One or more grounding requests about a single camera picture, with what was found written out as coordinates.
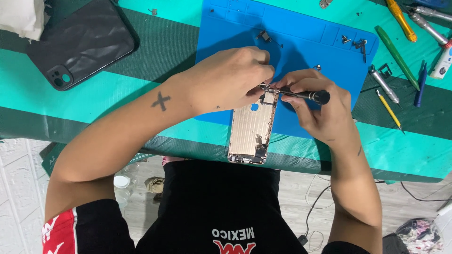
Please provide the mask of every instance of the wooden floor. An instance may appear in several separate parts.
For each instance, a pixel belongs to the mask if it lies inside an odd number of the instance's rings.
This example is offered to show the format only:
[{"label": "wooden floor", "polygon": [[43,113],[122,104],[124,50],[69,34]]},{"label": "wooden floor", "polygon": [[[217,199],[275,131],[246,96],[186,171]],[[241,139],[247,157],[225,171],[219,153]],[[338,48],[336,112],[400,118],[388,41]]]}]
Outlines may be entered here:
[{"label": "wooden floor", "polygon": [[[141,163],[138,175],[138,187],[123,211],[124,218],[129,225],[129,231],[135,243],[144,235],[146,230],[157,218],[158,205],[152,204],[154,194],[146,191],[144,181],[152,176],[164,177],[161,157],[155,156],[148,162]],[[281,212],[287,224],[295,235],[300,236],[306,231],[306,216],[310,207],[305,201],[305,194],[313,179],[312,174],[281,172],[279,184],[279,203]],[[309,193],[310,204],[315,201],[319,193],[328,185],[328,181],[316,178]],[[383,235],[394,232],[408,219],[426,217],[434,219],[436,211],[444,202],[420,202],[413,199],[400,185],[395,183],[377,185],[383,204]],[[440,183],[405,183],[405,187],[417,198],[447,199],[452,195],[452,174]],[[333,202],[330,192],[325,192],[315,207],[327,207]],[[333,222],[334,205],[322,210],[313,210],[309,216],[309,231],[314,230],[324,235],[322,246],[326,245]],[[320,233],[315,232],[310,239],[311,249],[315,249],[322,241]],[[320,254],[321,249],[312,253]]]}]

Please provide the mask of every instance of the table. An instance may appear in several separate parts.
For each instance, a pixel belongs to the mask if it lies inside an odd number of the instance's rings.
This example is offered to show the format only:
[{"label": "table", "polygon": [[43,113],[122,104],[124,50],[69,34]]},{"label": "table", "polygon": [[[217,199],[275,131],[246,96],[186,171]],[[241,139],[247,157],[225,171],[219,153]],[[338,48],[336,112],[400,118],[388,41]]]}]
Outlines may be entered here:
[{"label": "table", "polygon": [[[89,1],[54,1],[49,26]],[[65,92],[54,90],[25,55],[27,39],[0,31],[0,136],[68,143],[96,119],[193,66],[201,2],[120,0],[122,15],[140,38],[139,49]],[[440,53],[436,41],[414,23],[410,24],[418,41],[408,42],[390,12],[377,0],[334,1],[325,10],[315,1],[261,2],[374,33],[373,27],[380,25],[415,75],[422,60],[430,67]],[[152,16],[148,9],[157,9],[157,15]],[[449,28],[439,24],[449,24],[428,20],[439,32],[448,33]],[[379,67],[386,62],[393,72],[387,82],[404,108],[392,109],[407,135],[396,129],[375,95],[377,83],[368,75],[352,115],[359,121],[357,127],[372,173],[376,179],[441,181],[452,165],[452,75],[445,80],[428,78],[423,105],[416,108],[415,89],[381,43],[373,63]],[[227,126],[189,119],[147,142],[143,152],[226,161],[229,133]],[[265,167],[312,174],[331,171],[329,149],[319,141],[273,134],[270,142]]]}]

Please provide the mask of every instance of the black cable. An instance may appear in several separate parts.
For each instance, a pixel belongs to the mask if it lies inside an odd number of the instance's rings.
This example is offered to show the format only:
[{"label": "black cable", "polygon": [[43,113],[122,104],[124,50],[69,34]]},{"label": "black cable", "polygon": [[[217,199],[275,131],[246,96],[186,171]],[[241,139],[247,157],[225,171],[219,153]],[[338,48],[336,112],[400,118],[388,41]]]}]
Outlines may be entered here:
[{"label": "black cable", "polygon": [[308,233],[309,233],[309,225],[308,225],[308,218],[309,218],[309,215],[311,214],[311,212],[312,212],[312,208],[315,206],[315,203],[317,203],[317,201],[319,201],[319,198],[320,198],[320,196],[322,196],[322,194],[327,190],[329,188],[329,186],[327,186],[320,194],[319,194],[319,196],[317,197],[317,199],[314,201],[314,204],[312,204],[312,207],[311,207],[311,209],[309,210],[309,212],[308,212],[308,216],[306,217],[306,234],[305,234],[305,236],[308,236]]},{"label": "black cable", "polygon": [[408,192],[408,194],[409,194],[410,196],[412,196],[414,199],[416,199],[416,200],[418,200],[418,201],[435,202],[435,201],[451,201],[451,200],[452,200],[452,199],[438,199],[438,200],[423,200],[423,199],[419,199],[419,198],[416,198],[415,196],[413,196],[413,194],[411,194],[411,192],[409,192],[409,191],[405,188],[405,186],[403,185],[403,182],[400,182],[400,184],[402,185],[403,189],[405,189],[406,192]]}]

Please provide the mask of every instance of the black phone case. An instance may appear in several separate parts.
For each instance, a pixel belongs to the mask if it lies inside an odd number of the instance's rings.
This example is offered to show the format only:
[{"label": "black phone case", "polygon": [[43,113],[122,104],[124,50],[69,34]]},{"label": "black phone case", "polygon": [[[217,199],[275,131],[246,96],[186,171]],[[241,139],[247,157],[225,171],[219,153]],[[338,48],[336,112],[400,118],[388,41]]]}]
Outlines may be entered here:
[{"label": "black phone case", "polygon": [[27,46],[52,86],[65,91],[134,51],[136,42],[110,0],[93,0]]}]

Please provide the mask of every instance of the tattoo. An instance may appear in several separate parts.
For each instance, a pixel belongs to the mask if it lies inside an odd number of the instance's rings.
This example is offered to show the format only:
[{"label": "tattoo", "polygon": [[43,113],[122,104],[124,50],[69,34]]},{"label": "tattoo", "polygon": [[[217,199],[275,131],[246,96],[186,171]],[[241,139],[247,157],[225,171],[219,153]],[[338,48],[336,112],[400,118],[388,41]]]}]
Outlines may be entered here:
[{"label": "tattoo", "polygon": [[159,94],[157,95],[157,100],[151,105],[151,107],[160,105],[160,107],[162,108],[162,111],[165,111],[166,110],[165,101],[167,101],[167,100],[171,100],[171,97],[169,97],[169,96],[162,97],[162,93],[159,92]]},{"label": "tattoo", "polygon": [[359,147],[359,151],[358,151],[358,155],[357,156],[359,156],[360,154],[361,154],[361,151],[363,150],[363,146],[361,145],[360,147]]}]

